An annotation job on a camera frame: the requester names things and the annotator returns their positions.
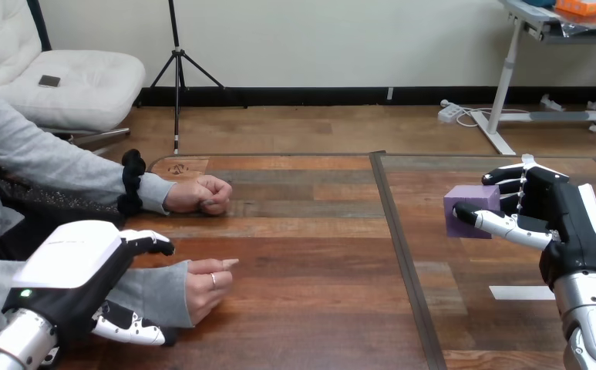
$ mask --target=white chair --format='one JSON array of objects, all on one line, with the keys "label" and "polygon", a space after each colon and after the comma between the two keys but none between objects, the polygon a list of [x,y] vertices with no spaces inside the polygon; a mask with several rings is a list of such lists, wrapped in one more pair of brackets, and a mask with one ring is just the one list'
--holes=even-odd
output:
[{"label": "white chair", "polygon": [[[132,108],[145,69],[141,61],[117,52],[42,52],[26,0],[0,0],[0,97],[44,130],[83,136],[76,144],[130,133],[112,130]],[[59,87],[39,86],[43,75]]]}]

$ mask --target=white robotic hand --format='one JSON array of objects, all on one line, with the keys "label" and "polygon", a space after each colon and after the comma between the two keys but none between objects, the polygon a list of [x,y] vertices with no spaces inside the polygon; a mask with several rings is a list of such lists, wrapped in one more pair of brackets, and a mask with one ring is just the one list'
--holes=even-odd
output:
[{"label": "white robotic hand", "polygon": [[510,194],[502,211],[457,203],[463,222],[509,241],[541,250],[540,273],[554,292],[567,340],[569,369],[596,369],[596,198],[591,185],[577,187],[568,176],[533,159],[495,169],[482,178]]},{"label": "white robotic hand", "polygon": [[14,276],[0,312],[0,370],[56,362],[59,350],[90,332],[141,345],[172,345],[175,329],[105,301],[135,256],[171,255],[153,231],[119,232],[102,221],[62,225]]}]

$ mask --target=white wall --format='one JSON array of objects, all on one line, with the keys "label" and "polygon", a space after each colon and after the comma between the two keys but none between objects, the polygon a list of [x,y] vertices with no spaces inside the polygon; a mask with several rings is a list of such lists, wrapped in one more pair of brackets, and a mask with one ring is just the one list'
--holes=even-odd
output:
[{"label": "white wall", "polygon": [[[54,49],[129,53],[146,84],[170,56],[166,0],[40,2]],[[226,86],[495,86],[512,34],[497,0],[175,2],[180,44]],[[596,86],[596,46],[522,46],[514,85]]]}]

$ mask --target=black scrunchie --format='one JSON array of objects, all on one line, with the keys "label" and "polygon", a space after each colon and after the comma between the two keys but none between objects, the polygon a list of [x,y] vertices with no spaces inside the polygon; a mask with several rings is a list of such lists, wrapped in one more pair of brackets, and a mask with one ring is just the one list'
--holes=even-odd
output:
[{"label": "black scrunchie", "polygon": [[118,197],[118,211],[125,217],[134,216],[141,211],[143,201],[136,193],[141,184],[141,176],[146,172],[146,162],[139,150],[131,149],[123,154],[123,185],[125,194]]}]

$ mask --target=purple foam block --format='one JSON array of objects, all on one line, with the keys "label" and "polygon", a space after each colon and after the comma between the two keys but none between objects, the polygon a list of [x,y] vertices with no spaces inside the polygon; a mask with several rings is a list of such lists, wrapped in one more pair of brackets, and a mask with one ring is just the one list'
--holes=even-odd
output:
[{"label": "purple foam block", "polygon": [[452,215],[452,208],[457,202],[474,204],[484,210],[500,210],[500,188],[497,185],[457,185],[443,198],[448,237],[490,239],[491,235],[486,231],[465,224]]}]

